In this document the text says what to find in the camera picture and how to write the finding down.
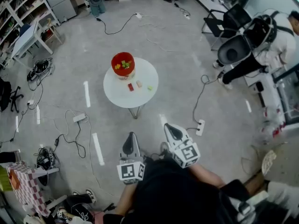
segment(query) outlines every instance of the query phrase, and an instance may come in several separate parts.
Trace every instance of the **black cable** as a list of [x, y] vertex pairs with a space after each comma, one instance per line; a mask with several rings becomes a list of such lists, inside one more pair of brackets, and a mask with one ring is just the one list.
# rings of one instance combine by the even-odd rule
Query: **black cable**
[[[137, 15], [137, 14], [134, 13], [134, 14], [129, 18], [129, 20], [126, 21], [125, 25], [126, 25], [126, 24], [128, 23], [128, 21], [130, 21], [131, 18], [132, 18], [133, 16], [135, 16], [135, 15]], [[119, 32], [121, 32], [121, 31], [123, 30], [123, 28], [125, 27], [125, 25], [123, 25], [123, 27], [122, 27], [118, 32], [107, 33], [107, 32], [106, 32], [106, 24], [105, 24], [105, 22], [104, 22], [103, 20], [101, 20], [100, 18], [97, 18], [97, 21], [101, 21], [102, 23], [104, 23], [104, 26], [105, 26], [105, 33], [106, 33], [107, 35], [113, 35], [113, 34], [119, 33]]]
[[[67, 141], [64, 134], [59, 135], [59, 136], [57, 137], [57, 139], [59, 139], [59, 138], [62, 136], [62, 137], [64, 138], [65, 142], [67, 142], [67, 143], [69, 143], [69, 144], [71, 144], [71, 143], [75, 143], [76, 146], [77, 146], [78, 155], [79, 155], [79, 157], [80, 157], [81, 159], [83, 159], [83, 158], [86, 157], [86, 149], [85, 149], [84, 146], [82, 146], [81, 144], [78, 144], [78, 142], [77, 142], [77, 138], [78, 138], [78, 136], [79, 136], [79, 134], [80, 134], [80, 132], [81, 132], [80, 124], [79, 124], [78, 122], [77, 122], [77, 124], [78, 124], [78, 126], [79, 126], [79, 132], [78, 132], [78, 134], [77, 134], [77, 136], [76, 136], [76, 138], [75, 138], [75, 141]], [[83, 148], [83, 150], [84, 150], [84, 156], [81, 156], [80, 151], [79, 151], [79, 147], [82, 147], [82, 148]]]
[[200, 129], [198, 129], [198, 128], [186, 128], [186, 130], [189, 130], [189, 129], [196, 129], [197, 131], [200, 130]]
[[180, 12], [182, 12], [183, 13], [183, 15], [186, 15], [186, 16], [191, 16], [191, 14], [187, 11], [187, 10], [185, 10], [185, 9], [183, 9], [183, 8], [181, 8], [177, 3], [174, 3], [174, 6], [176, 6], [176, 7], [178, 7], [179, 8], [179, 10], [180, 10]]
[[[206, 82], [203, 81], [203, 77], [206, 77], [206, 78], [207, 78], [207, 81], [206, 81]], [[201, 80], [201, 82], [204, 84], [204, 86], [202, 87], [202, 90], [201, 90], [201, 92], [200, 92], [200, 94], [199, 94], [199, 96], [198, 96], [198, 98], [197, 98], [196, 104], [195, 104], [195, 106], [194, 106], [194, 108], [193, 108], [193, 112], [192, 112], [192, 115], [193, 115], [192, 118], [193, 118], [193, 121], [194, 121], [196, 124], [199, 124], [199, 125], [200, 125], [200, 123], [195, 119], [195, 110], [196, 110], [196, 108], [197, 108], [199, 98], [201, 97], [202, 93], [204, 92], [204, 90], [205, 90], [205, 86], [206, 86], [207, 84], [211, 84], [211, 83], [217, 81], [217, 79], [215, 79], [215, 80], [213, 80], [213, 81], [210, 81], [210, 78], [209, 78], [207, 75], [202, 75], [201, 78], [200, 78], [200, 80]]]
[[34, 90], [30, 88], [30, 86], [29, 86], [29, 82], [28, 82], [28, 87], [29, 87], [29, 89], [30, 89], [31, 91], [35, 91], [35, 90], [37, 89], [37, 87], [38, 87], [40, 84], [42, 85], [42, 94], [41, 94], [41, 97], [39, 98], [39, 100], [38, 100], [38, 102], [36, 103], [36, 105], [35, 105], [34, 108], [29, 108], [29, 104], [27, 104], [27, 110], [26, 110], [25, 112], [24, 112], [24, 111], [21, 112], [21, 116], [22, 116], [22, 117], [21, 117], [21, 119], [20, 119], [20, 122], [19, 122], [19, 124], [18, 124], [18, 127], [17, 127], [17, 128], [15, 129], [15, 131], [14, 131], [14, 136], [13, 136], [10, 140], [3, 141], [3, 142], [0, 141], [0, 145], [2, 145], [3, 143], [8, 143], [8, 142], [12, 142], [12, 141], [14, 141], [15, 134], [16, 134], [16, 132], [17, 132], [19, 126], [20, 126], [21, 121], [23, 120], [24, 115], [27, 113], [28, 110], [34, 110], [34, 109], [36, 108], [36, 106], [39, 104], [39, 102], [41, 101], [42, 96], [43, 96], [43, 84], [42, 84], [42, 81], [49, 75], [49, 73], [50, 73], [50, 69], [49, 69], [49, 71], [48, 71], [48, 74], [47, 74], [43, 79], [41, 79], [40, 76], [38, 76], [38, 79], [36, 80], [36, 85], [37, 85], [37, 86], [36, 86], [36, 88], [35, 88]]
[[81, 18], [85, 18], [85, 17], [88, 17], [91, 13], [87, 14], [86, 16], [84, 17], [74, 17], [73, 19], [81, 19]]

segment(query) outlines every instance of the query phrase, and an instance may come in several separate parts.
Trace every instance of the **extension cord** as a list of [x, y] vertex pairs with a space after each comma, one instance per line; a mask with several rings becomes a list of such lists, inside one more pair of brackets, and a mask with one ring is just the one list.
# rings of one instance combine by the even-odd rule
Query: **extension cord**
[[84, 120], [84, 119], [86, 119], [86, 115], [84, 113], [73, 117], [74, 123], [79, 122], [79, 121]]

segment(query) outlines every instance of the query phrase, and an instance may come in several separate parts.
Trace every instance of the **box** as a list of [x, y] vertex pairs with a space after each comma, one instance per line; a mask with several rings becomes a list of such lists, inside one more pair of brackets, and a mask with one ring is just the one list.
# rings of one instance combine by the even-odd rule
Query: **box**
[[198, 161], [200, 153], [196, 143], [188, 140], [176, 148], [173, 153], [173, 159], [181, 166], [186, 168]]
[[117, 165], [118, 176], [124, 183], [134, 183], [143, 180], [145, 165], [142, 162], [132, 162]]

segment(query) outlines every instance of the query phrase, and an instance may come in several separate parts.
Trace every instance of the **checkered tablecloth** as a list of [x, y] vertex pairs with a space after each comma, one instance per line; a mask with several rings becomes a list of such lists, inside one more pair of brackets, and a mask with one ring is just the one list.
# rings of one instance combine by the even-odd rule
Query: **checkered tablecloth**
[[8, 175], [12, 169], [20, 181], [19, 189], [15, 190], [13, 188], [18, 201], [23, 205], [32, 204], [37, 213], [48, 217], [50, 213], [46, 209], [47, 205], [45, 204], [37, 180], [34, 179], [35, 170], [27, 166], [24, 161], [10, 164], [7, 167]]

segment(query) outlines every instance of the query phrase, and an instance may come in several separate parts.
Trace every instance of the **human arm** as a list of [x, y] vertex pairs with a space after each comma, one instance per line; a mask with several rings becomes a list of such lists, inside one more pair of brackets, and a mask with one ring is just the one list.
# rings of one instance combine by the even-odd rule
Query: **human arm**
[[225, 182], [215, 173], [205, 169], [203, 166], [195, 163], [189, 167], [191, 173], [201, 182], [205, 182], [221, 188], [225, 186]]
[[115, 209], [115, 213], [117, 215], [124, 216], [131, 209], [136, 187], [137, 183], [130, 184], [125, 187]]

